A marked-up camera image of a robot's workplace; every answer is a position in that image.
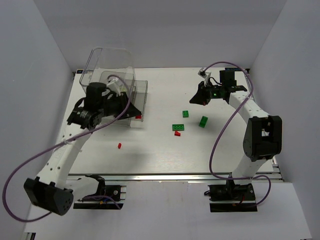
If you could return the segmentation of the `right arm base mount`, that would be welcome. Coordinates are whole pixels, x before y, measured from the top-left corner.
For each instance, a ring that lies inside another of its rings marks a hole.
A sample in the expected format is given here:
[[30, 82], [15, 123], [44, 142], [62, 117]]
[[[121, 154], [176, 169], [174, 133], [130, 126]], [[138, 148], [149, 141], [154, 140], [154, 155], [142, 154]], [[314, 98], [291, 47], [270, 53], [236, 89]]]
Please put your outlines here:
[[204, 192], [209, 197], [211, 213], [245, 213], [257, 212], [256, 196], [253, 185], [227, 186], [212, 184]]

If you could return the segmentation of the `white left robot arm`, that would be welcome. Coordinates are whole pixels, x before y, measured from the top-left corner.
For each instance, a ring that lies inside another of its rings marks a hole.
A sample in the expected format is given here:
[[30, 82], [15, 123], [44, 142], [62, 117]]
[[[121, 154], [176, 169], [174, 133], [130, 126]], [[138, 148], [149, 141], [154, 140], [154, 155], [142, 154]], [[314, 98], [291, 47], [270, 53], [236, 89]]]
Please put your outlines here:
[[123, 79], [112, 75], [104, 82], [88, 84], [85, 97], [76, 102], [67, 119], [60, 143], [35, 178], [28, 178], [23, 188], [34, 206], [63, 216], [73, 202], [101, 198], [105, 180], [96, 174], [85, 175], [73, 185], [67, 184], [70, 170], [92, 133], [104, 127], [105, 117], [122, 120], [141, 115], [130, 100], [130, 88]]

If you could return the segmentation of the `clear plastic containers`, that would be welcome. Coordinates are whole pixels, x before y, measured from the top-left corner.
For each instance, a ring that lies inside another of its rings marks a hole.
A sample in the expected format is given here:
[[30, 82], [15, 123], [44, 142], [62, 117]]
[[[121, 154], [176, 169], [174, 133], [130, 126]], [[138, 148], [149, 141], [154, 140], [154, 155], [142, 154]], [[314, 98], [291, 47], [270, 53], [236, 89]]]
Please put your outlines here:
[[113, 91], [117, 96], [121, 92], [130, 96], [131, 103], [141, 112], [141, 115], [119, 119], [115, 122], [116, 125], [129, 127], [132, 121], [144, 121], [148, 82], [136, 79], [134, 60], [129, 50], [95, 47], [91, 50], [79, 83], [84, 91], [90, 83], [103, 83], [107, 87], [106, 94]]

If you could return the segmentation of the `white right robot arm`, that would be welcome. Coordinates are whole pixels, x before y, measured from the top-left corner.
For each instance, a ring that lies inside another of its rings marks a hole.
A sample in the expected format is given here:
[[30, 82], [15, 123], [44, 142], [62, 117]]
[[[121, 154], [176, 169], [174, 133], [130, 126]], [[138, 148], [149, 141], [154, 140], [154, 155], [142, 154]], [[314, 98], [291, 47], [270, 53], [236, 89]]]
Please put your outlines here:
[[189, 102], [205, 106], [210, 100], [222, 99], [246, 123], [242, 144], [244, 155], [227, 179], [237, 186], [248, 185], [260, 167], [281, 152], [282, 119], [262, 110], [252, 98], [252, 93], [243, 85], [237, 84], [234, 71], [221, 70], [217, 84], [212, 84], [211, 73], [203, 68], [198, 75], [203, 81], [198, 84], [197, 92]]

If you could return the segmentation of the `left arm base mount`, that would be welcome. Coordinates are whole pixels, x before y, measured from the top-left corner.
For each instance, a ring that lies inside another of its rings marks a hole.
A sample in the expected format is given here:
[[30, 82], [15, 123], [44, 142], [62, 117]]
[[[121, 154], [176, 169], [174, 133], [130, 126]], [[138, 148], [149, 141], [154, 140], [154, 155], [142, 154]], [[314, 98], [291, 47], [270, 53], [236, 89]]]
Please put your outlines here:
[[71, 189], [79, 197], [73, 197], [73, 208], [77, 210], [121, 210], [127, 193], [126, 185], [106, 183], [96, 174], [78, 178]]

